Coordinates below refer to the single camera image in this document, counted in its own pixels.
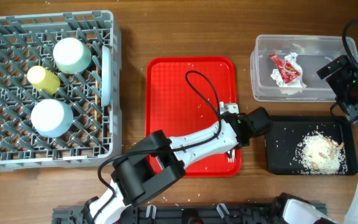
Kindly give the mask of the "white napkin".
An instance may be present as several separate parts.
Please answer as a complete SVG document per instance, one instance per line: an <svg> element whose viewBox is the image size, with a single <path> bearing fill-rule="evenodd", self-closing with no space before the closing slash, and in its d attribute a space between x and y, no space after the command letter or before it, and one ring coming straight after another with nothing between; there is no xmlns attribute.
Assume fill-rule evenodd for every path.
<svg viewBox="0 0 358 224"><path fill-rule="evenodd" d="M287 95L294 95L295 93L302 92L302 90L307 87L307 85L304 84L304 82L302 80L302 76L303 76L303 69L302 68L301 68L301 71L302 71L301 77L297 78L296 80L294 80L290 84L285 85L285 86L278 86L276 84L278 87L281 88L281 90L280 90L281 93L287 94Z"/></svg>

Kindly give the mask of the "red snack wrapper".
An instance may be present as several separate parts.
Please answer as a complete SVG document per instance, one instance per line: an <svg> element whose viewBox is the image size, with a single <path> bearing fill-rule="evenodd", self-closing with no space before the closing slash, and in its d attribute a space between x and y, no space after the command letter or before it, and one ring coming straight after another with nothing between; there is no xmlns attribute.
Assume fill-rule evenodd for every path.
<svg viewBox="0 0 358 224"><path fill-rule="evenodd" d="M300 78L302 75L301 67L297 64L296 58L298 54L290 53L284 58L280 58L277 54L270 54L276 68L273 69L270 77L276 81L278 86L285 86Z"/></svg>

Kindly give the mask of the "light blue plate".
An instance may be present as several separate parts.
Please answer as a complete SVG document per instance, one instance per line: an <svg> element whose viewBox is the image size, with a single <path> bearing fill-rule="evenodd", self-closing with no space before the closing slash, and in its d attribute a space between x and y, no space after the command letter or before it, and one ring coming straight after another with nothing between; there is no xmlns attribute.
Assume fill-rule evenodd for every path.
<svg viewBox="0 0 358 224"><path fill-rule="evenodd" d="M102 84L101 84L101 106L109 104L111 98L111 51L109 47L102 47Z"/></svg>

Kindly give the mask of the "green bowl with rice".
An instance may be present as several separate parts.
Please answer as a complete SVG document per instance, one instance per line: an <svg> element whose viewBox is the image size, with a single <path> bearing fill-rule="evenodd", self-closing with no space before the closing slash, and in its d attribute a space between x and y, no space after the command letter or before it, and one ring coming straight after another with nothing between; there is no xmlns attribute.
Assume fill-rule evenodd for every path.
<svg viewBox="0 0 358 224"><path fill-rule="evenodd" d="M82 72L91 63L92 54L80 40L72 37L58 41L53 48L57 68L67 74Z"/></svg>

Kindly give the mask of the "light blue cup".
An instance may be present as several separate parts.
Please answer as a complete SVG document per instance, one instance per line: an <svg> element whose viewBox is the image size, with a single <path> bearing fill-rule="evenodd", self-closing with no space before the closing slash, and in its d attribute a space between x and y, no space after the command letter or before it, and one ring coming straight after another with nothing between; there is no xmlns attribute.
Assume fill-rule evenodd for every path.
<svg viewBox="0 0 358 224"><path fill-rule="evenodd" d="M41 136L57 138L70 129L74 116L68 104L58 100L47 99L34 106L30 120Z"/></svg>

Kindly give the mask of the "yellow plastic cup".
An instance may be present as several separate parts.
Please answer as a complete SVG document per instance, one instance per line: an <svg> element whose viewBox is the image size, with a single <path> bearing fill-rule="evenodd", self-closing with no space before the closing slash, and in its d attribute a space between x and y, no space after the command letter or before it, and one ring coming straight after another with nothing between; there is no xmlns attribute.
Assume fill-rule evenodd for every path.
<svg viewBox="0 0 358 224"><path fill-rule="evenodd" d="M39 65L31 67L26 78L37 91L45 90L49 95L55 94L60 87L59 77Z"/></svg>

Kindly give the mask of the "white plastic fork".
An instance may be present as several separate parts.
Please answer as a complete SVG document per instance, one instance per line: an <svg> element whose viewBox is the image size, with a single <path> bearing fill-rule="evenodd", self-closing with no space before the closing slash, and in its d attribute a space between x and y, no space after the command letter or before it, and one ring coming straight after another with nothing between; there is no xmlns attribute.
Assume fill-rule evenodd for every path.
<svg viewBox="0 0 358 224"><path fill-rule="evenodd" d="M235 149L231 149L230 151L228 151L226 153L227 155L227 161L228 163L234 163L235 159L236 159L236 150Z"/></svg>

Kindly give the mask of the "wooden chopstick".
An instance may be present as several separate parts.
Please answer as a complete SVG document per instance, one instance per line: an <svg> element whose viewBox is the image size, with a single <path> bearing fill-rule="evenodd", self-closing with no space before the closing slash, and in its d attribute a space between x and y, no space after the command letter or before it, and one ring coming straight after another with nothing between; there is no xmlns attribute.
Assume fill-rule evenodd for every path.
<svg viewBox="0 0 358 224"><path fill-rule="evenodd" d="M96 68L95 68L95 71L96 71L96 74L99 75L98 73L98 66L96 65ZM99 87L99 82L98 80L95 78L95 88L96 90L98 90L98 87ZM98 105L98 100L99 100L99 97L98 95L95 93L95 103L96 105ZM95 121L98 121L98 112L96 111L96 109L94 109L94 119ZM94 124L94 130L97 130L98 127Z"/></svg>

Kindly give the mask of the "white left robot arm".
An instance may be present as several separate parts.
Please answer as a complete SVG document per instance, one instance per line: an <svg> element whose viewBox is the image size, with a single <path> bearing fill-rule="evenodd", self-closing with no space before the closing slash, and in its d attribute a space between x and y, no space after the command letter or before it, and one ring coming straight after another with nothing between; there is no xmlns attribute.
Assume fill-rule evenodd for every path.
<svg viewBox="0 0 358 224"><path fill-rule="evenodd" d="M251 138L264 135L272 126L263 107L249 114L217 111L216 116L212 126L187 136L168 138L163 131L155 131L127 153L104 161L98 171L111 164L111 181L98 175L107 191L85 203L87 223L115 223L126 208L153 199L184 177L188 166L248 146Z"/></svg>

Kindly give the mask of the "clear plastic waste bin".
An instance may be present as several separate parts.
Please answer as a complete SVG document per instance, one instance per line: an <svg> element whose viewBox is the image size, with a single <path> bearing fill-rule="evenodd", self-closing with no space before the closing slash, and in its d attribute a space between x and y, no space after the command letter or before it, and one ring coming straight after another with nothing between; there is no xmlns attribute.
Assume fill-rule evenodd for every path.
<svg viewBox="0 0 358 224"><path fill-rule="evenodd" d="M270 58L272 54L294 59L302 69L302 82L306 86L278 86L271 77L277 68ZM345 54L342 39L336 36L259 35L250 60L253 96L257 101L333 102L334 92L317 71Z"/></svg>

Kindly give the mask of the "grey plastic dishwasher rack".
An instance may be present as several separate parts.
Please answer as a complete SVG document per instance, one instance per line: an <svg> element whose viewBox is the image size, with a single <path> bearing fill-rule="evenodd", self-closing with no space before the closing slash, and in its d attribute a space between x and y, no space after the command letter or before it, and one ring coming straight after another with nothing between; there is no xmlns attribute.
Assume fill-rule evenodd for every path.
<svg viewBox="0 0 358 224"><path fill-rule="evenodd" d="M82 72L63 73L55 65L53 48L67 37L80 40L91 51L91 63ZM103 46L111 51L111 98L105 107L101 106ZM36 65L59 77L60 87L55 94L37 91L27 80L28 70ZM121 70L121 31L110 11L0 17L0 172L98 166L120 154ZM95 78L99 82L98 90ZM95 93L99 97L98 105ZM73 111L72 126L57 138L41 136L30 120L34 106L47 99L64 102ZM98 121L94 119L94 109Z"/></svg>

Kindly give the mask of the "black plastic tray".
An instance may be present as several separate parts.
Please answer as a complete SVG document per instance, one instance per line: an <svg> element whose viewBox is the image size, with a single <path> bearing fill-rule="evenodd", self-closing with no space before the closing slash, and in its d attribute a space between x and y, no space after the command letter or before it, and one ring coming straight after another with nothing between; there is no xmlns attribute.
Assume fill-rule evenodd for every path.
<svg viewBox="0 0 358 224"><path fill-rule="evenodd" d="M308 136L322 134L344 147L336 152L339 168L336 175L355 175L358 163L352 126L331 116L272 116L272 128L265 135L267 169L275 175L323 175L301 157Z"/></svg>

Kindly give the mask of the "pile of rice and shells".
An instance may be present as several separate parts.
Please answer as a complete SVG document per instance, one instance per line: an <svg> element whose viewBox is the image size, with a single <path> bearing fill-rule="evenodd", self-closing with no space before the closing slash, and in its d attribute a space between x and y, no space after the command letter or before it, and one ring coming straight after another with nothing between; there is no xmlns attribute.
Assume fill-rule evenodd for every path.
<svg viewBox="0 0 358 224"><path fill-rule="evenodd" d="M293 162L301 165L301 174L345 174L348 167L344 148L343 141L313 131L296 145Z"/></svg>

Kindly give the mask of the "red plastic tray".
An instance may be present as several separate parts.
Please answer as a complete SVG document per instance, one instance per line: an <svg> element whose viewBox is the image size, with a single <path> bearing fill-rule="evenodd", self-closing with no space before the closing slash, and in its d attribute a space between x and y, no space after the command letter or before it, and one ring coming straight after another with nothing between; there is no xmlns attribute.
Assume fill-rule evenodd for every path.
<svg viewBox="0 0 358 224"><path fill-rule="evenodd" d="M145 133L161 130L180 137L218 121L219 102L236 103L234 64L226 57L159 57L146 74ZM234 163L227 155L204 158L186 168L187 177L229 177L241 168L241 150Z"/></svg>

